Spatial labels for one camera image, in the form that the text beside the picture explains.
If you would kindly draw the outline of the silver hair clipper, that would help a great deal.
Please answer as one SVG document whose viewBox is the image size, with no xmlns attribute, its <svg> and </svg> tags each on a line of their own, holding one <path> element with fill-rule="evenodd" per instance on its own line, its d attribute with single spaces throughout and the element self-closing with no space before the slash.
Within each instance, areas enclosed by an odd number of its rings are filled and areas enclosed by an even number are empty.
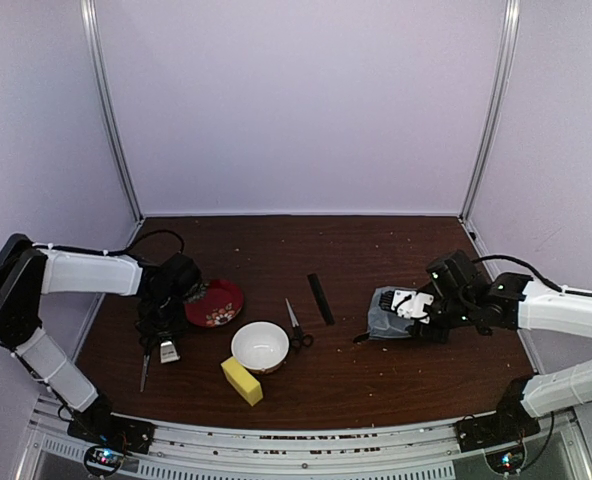
<svg viewBox="0 0 592 480">
<path fill-rule="evenodd" d="M 162 339 L 159 344 L 159 355 L 161 364 L 170 364 L 180 360 L 176 341 L 173 338 Z"/>
</svg>

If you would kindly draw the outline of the grey zip pouch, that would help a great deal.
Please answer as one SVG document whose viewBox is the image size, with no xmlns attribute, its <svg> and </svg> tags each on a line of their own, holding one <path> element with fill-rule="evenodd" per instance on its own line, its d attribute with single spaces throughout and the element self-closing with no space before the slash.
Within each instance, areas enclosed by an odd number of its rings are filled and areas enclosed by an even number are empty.
<svg viewBox="0 0 592 480">
<path fill-rule="evenodd" d="M 382 287 L 377 288 L 372 296 L 367 314 L 367 328 L 362 334 L 354 338 L 354 343 L 362 343 L 367 340 L 396 340 L 412 337 L 412 330 L 420 321 L 399 318 L 393 313 L 382 310 L 379 306 L 379 298 L 388 290 L 401 288 Z"/>
</svg>

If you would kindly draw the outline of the black handled scissors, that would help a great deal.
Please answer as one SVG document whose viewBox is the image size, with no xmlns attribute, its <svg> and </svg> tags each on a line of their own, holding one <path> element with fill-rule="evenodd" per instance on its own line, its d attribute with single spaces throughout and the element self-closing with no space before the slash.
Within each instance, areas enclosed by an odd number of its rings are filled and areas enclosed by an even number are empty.
<svg viewBox="0 0 592 480">
<path fill-rule="evenodd" d="M 154 337 L 141 337 L 140 344 L 143 348 L 143 363 L 140 376 L 140 387 L 139 391 L 143 393 L 145 391 L 146 382 L 148 378 L 148 371 L 151 361 L 152 351 L 156 345 L 156 339 Z"/>
<path fill-rule="evenodd" d="M 295 352 L 299 352 L 302 348 L 311 347 L 314 343 L 314 337 L 304 332 L 288 299 L 285 299 L 285 304 L 292 327 L 292 337 L 290 338 L 291 348 Z"/>
</svg>

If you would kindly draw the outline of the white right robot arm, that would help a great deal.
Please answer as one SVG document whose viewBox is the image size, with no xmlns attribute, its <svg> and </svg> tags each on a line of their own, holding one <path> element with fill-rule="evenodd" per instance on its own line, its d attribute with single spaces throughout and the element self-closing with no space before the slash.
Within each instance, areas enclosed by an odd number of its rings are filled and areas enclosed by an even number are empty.
<svg viewBox="0 0 592 480">
<path fill-rule="evenodd" d="M 518 258 L 522 272 L 489 279 L 456 250 L 427 267 L 423 292 L 432 300 L 415 322 L 420 336 L 444 339 L 453 329 L 473 327 L 521 333 L 539 371 L 513 381 L 489 419 L 495 440 L 511 440 L 527 424 L 554 411 L 592 402 L 592 290 L 559 285 Z"/>
</svg>

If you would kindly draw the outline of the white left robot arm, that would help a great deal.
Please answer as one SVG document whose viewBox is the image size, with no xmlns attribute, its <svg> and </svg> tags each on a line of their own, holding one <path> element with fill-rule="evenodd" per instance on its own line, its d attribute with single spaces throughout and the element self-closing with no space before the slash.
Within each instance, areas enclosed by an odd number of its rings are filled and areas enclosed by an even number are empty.
<svg viewBox="0 0 592 480">
<path fill-rule="evenodd" d="M 185 305 L 198 296 L 202 273 L 178 251 L 161 264 L 130 250 L 88 250 L 39 244 L 11 235 L 0 251 L 0 347 L 17 357 L 65 405 L 99 444 L 120 433 L 114 415 L 100 407 L 97 387 L 46 332 L 40 317 L 45 296 L 99 293 L 137 299 L 135 328 L 146 354 L 174 343 L 189 327 Z"/>
</svg>

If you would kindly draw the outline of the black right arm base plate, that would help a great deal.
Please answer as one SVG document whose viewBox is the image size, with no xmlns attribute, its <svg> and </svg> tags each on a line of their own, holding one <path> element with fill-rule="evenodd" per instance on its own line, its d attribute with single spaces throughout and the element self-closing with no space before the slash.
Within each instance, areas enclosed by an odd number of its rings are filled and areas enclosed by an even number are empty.
<svg viewBox="0 0 592 480">
<path fill-rule="evenodd" d="M 541 431 L 539 421 L 529 415 L 500 412 L 465 417 L 454 429 L 462 453 L 520 442 Z"/>
</svg>

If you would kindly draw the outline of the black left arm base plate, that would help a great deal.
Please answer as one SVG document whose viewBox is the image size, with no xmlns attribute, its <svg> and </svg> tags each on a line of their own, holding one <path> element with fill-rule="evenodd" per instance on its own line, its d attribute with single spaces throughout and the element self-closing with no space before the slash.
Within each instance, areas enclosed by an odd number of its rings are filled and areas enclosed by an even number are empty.
<svg viewBox="0 0 592 480">
<path fill-rule="evenodd" d="M 75 413 L 67 428 L 70 437 L 112 450 L 147 454 L 152 444 L 155 426 L 113 414 Z"/>
</svg>

